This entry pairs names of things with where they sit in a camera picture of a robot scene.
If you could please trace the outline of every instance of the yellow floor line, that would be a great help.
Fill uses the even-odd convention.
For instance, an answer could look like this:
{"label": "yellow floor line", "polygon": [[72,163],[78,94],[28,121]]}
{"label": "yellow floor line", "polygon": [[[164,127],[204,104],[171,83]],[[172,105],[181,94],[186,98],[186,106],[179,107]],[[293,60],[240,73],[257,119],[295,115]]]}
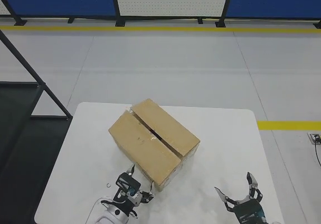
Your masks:
{"label": "yellow floor line", "polygon": [[265,32],[286,34],[321,34],[319,29],[281,28],[217,28],[217,27],[160,27],[160,26],[0,26],[2,30],[23,31],[182,31],[182,32]]}
{"label": "yellow floor line", "polygon": [[321,122],[258,121],[259,130],[321,130]]}

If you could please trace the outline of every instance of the cardboard box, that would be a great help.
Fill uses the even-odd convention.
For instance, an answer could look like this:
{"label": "cardboard box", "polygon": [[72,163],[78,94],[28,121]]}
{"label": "cardboard box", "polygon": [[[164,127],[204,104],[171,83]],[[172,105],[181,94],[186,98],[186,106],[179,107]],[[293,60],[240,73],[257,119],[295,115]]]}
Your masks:
{"label": "cardboard box", "polygon": [[200,143],[151,99],[133,105],[108,131],[158,190],[163,190]]}

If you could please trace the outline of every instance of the black shelf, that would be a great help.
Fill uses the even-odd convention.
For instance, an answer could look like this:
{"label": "black shelf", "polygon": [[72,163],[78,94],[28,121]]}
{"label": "black shelf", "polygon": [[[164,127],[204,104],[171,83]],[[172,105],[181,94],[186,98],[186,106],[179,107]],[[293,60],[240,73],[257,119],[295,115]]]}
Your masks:
{"label": "black shelf", "polygon": [[0,175],[0,223],[33,223],[71,123],[66,116],[32,116]]}
{"label": "black shelf", "polygon": [[[1,30],[0,41],[36,81],[0,82],[0,224],[29,224],[72,115]],[[31,115],[44,91],[65,116]]]}
{"label": "black shelf", "polygon": [[0,82],[0,172],[42,92],[37,82]]}

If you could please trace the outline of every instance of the blue panel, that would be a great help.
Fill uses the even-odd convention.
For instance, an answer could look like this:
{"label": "blue panel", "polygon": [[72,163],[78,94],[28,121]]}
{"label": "blue panel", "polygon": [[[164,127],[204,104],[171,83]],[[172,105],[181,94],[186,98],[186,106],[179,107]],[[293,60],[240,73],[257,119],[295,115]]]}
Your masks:
{"label": "blue panel", "polygon": [[226,16],[321,18],[321,0],[230,0]]}
{"label": "blue panel", "polygon": [[9,0],[18,15],[114,16],[113,0]]}

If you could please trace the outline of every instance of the gray floor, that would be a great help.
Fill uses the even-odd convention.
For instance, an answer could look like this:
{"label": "gray floor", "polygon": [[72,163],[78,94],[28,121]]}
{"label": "gray floor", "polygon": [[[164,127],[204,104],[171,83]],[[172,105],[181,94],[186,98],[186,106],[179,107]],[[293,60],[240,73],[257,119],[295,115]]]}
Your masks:
{"label": "gray floor", "polygon": [[[161,105],[250,109],[258,120],[321,120],[321,34],[6,34],[72,114],[83,101],[152,98]],[[32,81],[1,42],[0,81]],[[42,96],[34,114],[62,112]],[[261,131],[261,137],[285,222],[321,223],[321,169],[306,132]]]}

